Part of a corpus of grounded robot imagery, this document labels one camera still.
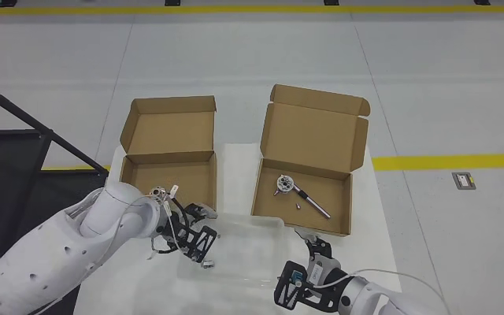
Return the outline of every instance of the gray floor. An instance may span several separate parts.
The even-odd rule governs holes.
[[[497,154],[503,26],[474,13],[2,17],[0,91],[105,165],[133,98],[216,95],[215,142],[252,143],[275,83],[367,98],[373,157]],[[46,161],[81,164],[56,147]],[[450,169],[376,178],[398,270],[453,314],[501,313],[504,174],[469,171],[476,191],[456,190]]]

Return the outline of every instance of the open cardboard box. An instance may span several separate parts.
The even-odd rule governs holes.
[[[217,158],[213,151],[213,96],[133,100],[120,143],[126,151],[120,181],[148,194],[179,185],[187,205],[217,205]]]
[[[286,225],[346,236],[351,230],[352,174],[364,162],[369,103],[349,95],[275,85],[262,132],[252,214]],[[273,196],[289,175],[330,215],[326,219],[294,191]]]

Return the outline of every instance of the transparent container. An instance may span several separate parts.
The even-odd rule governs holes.
[[[287,244],[284,222],[276,217],[252,217],[219,213],[216,220],[204,220],[220,235],[205,260],[212,268],[180,256],[177,276],[184,280],[220,281],[246,287],[275,287],[285,265]]]

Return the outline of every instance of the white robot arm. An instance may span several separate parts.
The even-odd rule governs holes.
[[[373,315],[380,297],[386,296],[388,302],[378,309],[379,315],[436,314],[408,295],[390,291],[355,274],[347,274],[341,269],[339,261],[332,257],[331,244],[311,232],[299,228],[295,231],[308,246],[308,269],[293,261],[285,264],[274,293],[277,305],[294,309],[300,302],[326,313]]]
[[[179,208],[177,212],[164,211],[169,199]],[[215,211],[204,205],[183,208],[175,192],[167,193],[162,187],[155,187],[149,196],[126,183],[97,189],[34,228],[0,258],[0,314],[25,315],[50,307],[130,238],[161,235],[170,250],[153,250],[168,254],[181,249],[192,261],[202,262],[217,233],[207,226],[200,231],[190,227],[216,217]],[[308,270],[287,262],[274,293],[277,305],[294,309],[301,302],[327,313],[371,315],[380,296],[386,295],[389,301],[380,315],[433,314],[407,295],[346,274],[332,258],[329,243],[313,234],[296,232],[309,249]]]
[[[208,227],[203,229],[210,235],[189,227],[217,215],[208,207],[191,204],[187,207],[191,213],[180,207],[184,224],[180,211],[171,213],[170,227],[161,207],[168,197],[161,187],[143,196],[129,184],[111,183],[31,230],[0,258],[0,314],[24,315],[58,301],[130,238],[161,235],[171,248],[166,253],[181,247],[184,255],[200,262],[217,233]],[[174,195],[170,198],[176,202]],[[189,234],[193,239],[183,237]],[[199,238],[211,242],[198,250]]]

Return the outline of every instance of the box flap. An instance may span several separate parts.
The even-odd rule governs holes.
[[[369,103],[359,97],[275,85],[261,139],[265,158],[337,172],[364,162]]]
[[[272,102],[322,109],[355,116],[369,116],[371,107],[364,98],[275,84],[269,98]]]
[[[120,144],[127,154],[213,151],[213,96],[136,98]]]

